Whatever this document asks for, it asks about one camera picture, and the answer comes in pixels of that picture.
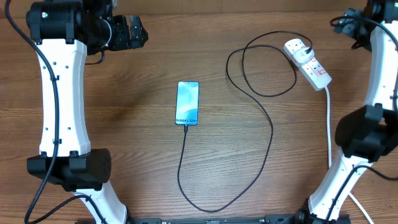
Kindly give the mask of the blue Galaxy smartphone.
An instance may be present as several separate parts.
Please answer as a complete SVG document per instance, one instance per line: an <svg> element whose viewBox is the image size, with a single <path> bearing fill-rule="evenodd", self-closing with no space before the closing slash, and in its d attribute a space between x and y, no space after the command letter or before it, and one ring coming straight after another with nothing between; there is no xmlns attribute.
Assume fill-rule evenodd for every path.
<svg viewBox="0 0 398 224"><path fill-rule="evenodd" d="M178 82L175 109L175 124L196 126L198 124L200 86L198 82Z"/></svg>

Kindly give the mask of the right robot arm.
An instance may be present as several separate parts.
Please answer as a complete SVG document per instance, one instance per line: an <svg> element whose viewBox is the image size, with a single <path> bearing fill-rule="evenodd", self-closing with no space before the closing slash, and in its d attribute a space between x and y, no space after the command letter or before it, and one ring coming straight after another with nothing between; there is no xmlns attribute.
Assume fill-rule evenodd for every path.
<svg viewBox="0 0 398 224"><path fill-rule="evenodd" d="M397 1L368 1L330 25L355 40L352 49L371 51L364 105L336 127L338 152L316 191L284 223L349 223L340 209L359 178L397 147Z"/></svg>

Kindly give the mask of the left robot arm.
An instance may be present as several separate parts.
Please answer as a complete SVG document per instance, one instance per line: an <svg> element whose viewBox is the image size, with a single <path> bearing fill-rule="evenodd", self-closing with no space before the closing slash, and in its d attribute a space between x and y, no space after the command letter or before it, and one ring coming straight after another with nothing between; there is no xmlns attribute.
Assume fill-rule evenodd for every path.
<svg viewBox="0 0 398 224"><path fill-rule="evenodd" d="M80 199L94 223L132 223L110 182L111 155L93 149L85 123L83 72L89 55L144 46L138 16L113 14L113 1L34 2L26 21L38 48L43 131L29 174L60 185Z"/></svg>

